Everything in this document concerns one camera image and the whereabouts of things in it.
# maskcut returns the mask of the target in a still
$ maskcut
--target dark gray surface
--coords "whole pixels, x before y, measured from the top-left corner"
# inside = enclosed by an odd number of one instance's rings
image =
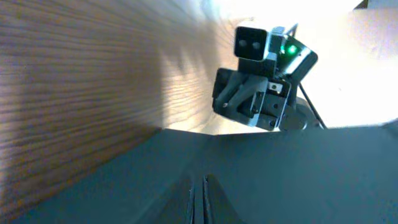
[[[162,131],[15,222],[135,223],[211,138]]]
[[[205,136],[165,130],[42,203],[18,223],[134,223],[182,173],[217,176],[247,223],[398,222],[391,128]]]

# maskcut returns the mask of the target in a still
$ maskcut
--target green led light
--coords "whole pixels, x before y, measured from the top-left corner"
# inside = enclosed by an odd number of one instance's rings
[[[297,47],[294,45],[291,45],[288,49],[287,49],[289,54],[294,54],[297,51]]]

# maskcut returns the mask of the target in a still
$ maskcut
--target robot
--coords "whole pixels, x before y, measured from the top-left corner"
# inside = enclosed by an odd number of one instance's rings
[[[273,131],[326,126],[300,82],[318,55],[295,39],[297,24],[266,31],[238,26],[234,54],[238,70],[219,68],[213,89],[215,113]],[[300,88],[307,101],[297,98]]]

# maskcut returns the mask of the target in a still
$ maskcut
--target wooden wall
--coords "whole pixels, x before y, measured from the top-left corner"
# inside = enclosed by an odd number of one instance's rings
[[[161,127],[205,127],[232,30],[206,0],[1,0],[0,218]]]

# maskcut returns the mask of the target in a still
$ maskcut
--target wood grain surface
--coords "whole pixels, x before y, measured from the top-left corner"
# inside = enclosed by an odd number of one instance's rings
[[[214,114],[233,25],[207,1],[0,1],[0,216]]]

